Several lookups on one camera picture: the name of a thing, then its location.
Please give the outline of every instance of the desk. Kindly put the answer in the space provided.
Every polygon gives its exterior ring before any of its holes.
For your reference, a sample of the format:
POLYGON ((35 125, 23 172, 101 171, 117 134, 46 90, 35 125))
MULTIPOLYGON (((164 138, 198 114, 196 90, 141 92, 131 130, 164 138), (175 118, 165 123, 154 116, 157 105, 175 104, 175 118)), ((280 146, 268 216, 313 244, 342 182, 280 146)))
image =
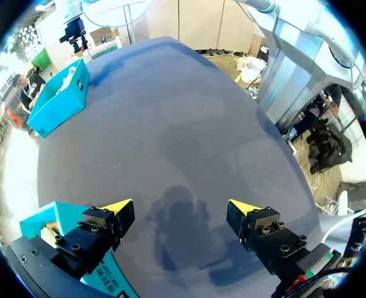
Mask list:
POLYGON ((214 64, 172 38, 90 63, 86 109, 40 142, 39 205, 133 198, 115 257, 142 297, 269 297, 279 280, 246 253, 227 200, 270 205, 320 240, 313 197, 277 128, 214 64))

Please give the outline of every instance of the white bag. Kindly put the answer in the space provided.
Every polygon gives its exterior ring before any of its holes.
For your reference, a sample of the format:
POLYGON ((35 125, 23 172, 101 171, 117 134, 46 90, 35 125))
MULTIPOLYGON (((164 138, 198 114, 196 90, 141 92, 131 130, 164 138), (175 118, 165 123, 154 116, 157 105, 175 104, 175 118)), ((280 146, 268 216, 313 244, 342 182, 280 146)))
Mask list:
POLYGON ((253 70, 251 68, 244 68, 240 73, 240 78, 245 84, 259 83, 262 76, 259 70, 253 70))

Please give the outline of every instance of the screw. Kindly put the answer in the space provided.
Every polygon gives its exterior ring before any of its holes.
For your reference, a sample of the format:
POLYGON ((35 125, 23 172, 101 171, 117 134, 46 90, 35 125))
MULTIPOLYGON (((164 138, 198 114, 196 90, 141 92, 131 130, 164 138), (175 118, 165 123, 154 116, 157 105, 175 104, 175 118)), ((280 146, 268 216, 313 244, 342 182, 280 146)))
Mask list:
POLYGON ((269 227, 262 227, 262 234, 263 235, 267 235, 270 233, 270 228, 269 227))
POLYGON ((19 261, 20 261, 21 264, 25 264, 27 262, 27 257, 22 256, 19 261))
POLYGON ((286 253, 287 251, 289 251, 289 246, 288 245, 282 245, 280 247, 280 249, 281 249, 282 252, 286 253))
POLYGON ((56 240, 56 243, 62 243, 64 241, 64 238, 61 235, 55 235, 54 239, 56 240))
POLYGON ((31 250, 30 251, 30 254, 31 254, 31 256, 37 256, 38 255, 38 251, 37 250, 31 250))
POLYGON ((96 234, 96 235, 100 234, 100 228, 99 228, 99 227, 97 227, 96 225, 94 225, 94 226, 92 226, 92 227, 91 227, 91 231, 92 231, 94 234, 96 234))
POLYGON ((285 223, 284 222, 277 222, 277 228, 281 229, 285 227, 285 223))
POLYGON ((79 244, 74 244, 71 246, 71 249, 76 253, 81 250, 81 246, 79 244))

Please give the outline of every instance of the person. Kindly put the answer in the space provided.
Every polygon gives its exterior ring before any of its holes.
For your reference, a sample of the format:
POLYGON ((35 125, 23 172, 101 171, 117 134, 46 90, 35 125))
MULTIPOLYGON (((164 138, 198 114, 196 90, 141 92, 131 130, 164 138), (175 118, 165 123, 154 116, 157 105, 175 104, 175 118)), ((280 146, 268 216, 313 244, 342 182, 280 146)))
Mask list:
POLYGON ((22 88, 20 107, 23 110, 30 113, 45 83, 45 80, 37 73, 33 73, 29 78, 26 78, 22 74, 15 75, 12 85, 17 88, 22 88))
POLYGON ((317 95, 315 100, 306 107, 303 120, 296 123, 289 130, 289 140, 298 138, 303 132, 313 127, 320 117, 324 120, 332 117, 333 114, 337 115, 339 113, 342 87, 338 84, 331 84, 321 92, 322 94, 317 95), (321 96, 327 97, 329 102, 325 103, 321 96))

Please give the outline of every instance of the teal plastic bin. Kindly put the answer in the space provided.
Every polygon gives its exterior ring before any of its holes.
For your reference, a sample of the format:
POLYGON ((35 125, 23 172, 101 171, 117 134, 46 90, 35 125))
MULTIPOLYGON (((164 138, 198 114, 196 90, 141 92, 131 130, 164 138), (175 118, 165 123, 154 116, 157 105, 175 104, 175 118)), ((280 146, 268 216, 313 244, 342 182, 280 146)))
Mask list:
POLYGON ((86 104, 89 77, 90 73, 83 59, 75 61, 54 76, 40 93, 28 118, 28 126, 44 138, 66 120, 82 111, 86 104), (70 84, 56 95, 71 66, 75 66, 76 70, 70 84))

